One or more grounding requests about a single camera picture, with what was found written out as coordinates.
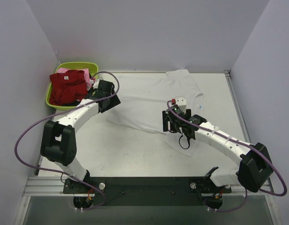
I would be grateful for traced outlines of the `white t shirt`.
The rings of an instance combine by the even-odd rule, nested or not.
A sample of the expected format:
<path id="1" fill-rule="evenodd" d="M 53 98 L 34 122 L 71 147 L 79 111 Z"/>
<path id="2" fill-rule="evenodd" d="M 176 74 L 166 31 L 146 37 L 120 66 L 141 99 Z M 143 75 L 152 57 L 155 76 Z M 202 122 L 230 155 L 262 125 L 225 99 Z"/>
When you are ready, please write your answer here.
<path id="1" fill-rule="evenodd" d="M 165 142 L 179 153 L 191 157 L 198 141 L 187 140 L 180 134 L 163 131 L 162 112 L 167 101 L 184 97 L 192 113 L 203 115 L 204 94 L 187 70 L 170 71 L 161 75 L 118 75 L 121 103 L 111 110 L 108 121 L 140 131 L 163 134 Z"/>

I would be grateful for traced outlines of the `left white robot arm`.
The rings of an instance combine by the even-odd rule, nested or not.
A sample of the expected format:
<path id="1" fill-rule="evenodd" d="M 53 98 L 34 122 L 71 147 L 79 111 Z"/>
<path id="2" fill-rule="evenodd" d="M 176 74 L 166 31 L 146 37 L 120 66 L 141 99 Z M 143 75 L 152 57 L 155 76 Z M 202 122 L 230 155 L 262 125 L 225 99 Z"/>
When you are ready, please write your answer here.
<path id="1" fill-rule="evenodd" d="M 92 93 L 71 111 L 57 121 L 48 121 L 44 125 L 41 143 L 41 156 L 54 162 L 74 181 L 74 188 L 80 193 L 90 189 L 89 172 L 76 158 L 77 144 L 75 134 L 93 116 L 104 113 L 120 104 L 112 82 L 100 80 L 95 83 Z"/>

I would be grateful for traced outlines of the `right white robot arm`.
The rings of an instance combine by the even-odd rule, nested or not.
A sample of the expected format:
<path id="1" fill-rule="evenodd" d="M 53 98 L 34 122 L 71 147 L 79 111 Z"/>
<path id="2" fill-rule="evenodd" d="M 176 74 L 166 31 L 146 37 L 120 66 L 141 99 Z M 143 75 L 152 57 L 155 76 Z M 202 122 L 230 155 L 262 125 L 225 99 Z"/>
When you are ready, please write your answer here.
<path id="1" fill-rule="evenodd" d="M 191 139 L 203 142 L 218 150 L 235 163 L 234 168 L 217 168 L 210 180 L 217 187 L 241 185 L 251 192 L 258 192 L 273 173 L 266 147 L 258 143 L 241 142 L 213 126 L 205 118 L 187 109 L 183 112 L 178 106 L 162 112 L 163 131 L 180 133 L 189 142 Z"/>

